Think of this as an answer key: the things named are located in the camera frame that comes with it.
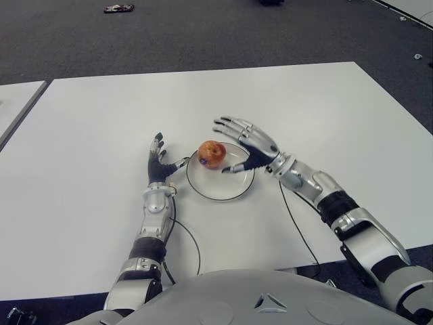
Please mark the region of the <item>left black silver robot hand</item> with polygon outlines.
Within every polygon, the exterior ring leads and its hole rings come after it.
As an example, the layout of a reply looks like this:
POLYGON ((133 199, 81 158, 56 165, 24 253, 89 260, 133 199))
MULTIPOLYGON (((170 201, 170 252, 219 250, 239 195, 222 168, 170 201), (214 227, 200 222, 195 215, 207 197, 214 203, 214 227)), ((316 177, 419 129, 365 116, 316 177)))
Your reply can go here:
POLYGON ((190 157, 184 157, 170 164, 163 163, 162 158, 166 154, 166 150, 161 150, 163 145, 163 134, 159 132, 155 135, 150 145, 147 161, 149 184, 164 183, 168 177, 186 166, 190 160, 190 157))

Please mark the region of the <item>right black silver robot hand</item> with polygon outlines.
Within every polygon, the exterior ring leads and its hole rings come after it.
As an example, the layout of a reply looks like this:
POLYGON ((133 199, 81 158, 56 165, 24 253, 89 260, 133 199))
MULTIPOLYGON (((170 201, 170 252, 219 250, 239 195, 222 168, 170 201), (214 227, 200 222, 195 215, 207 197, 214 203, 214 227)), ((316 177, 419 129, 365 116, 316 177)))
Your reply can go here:
POLYGON ((249 156, 244 162, 223 168, 221 173, 239 173, 271 164, 280 150, 275 141, 253 123, 242 118, 222 116, 214 120, 214 132, 234 139, 249 156))

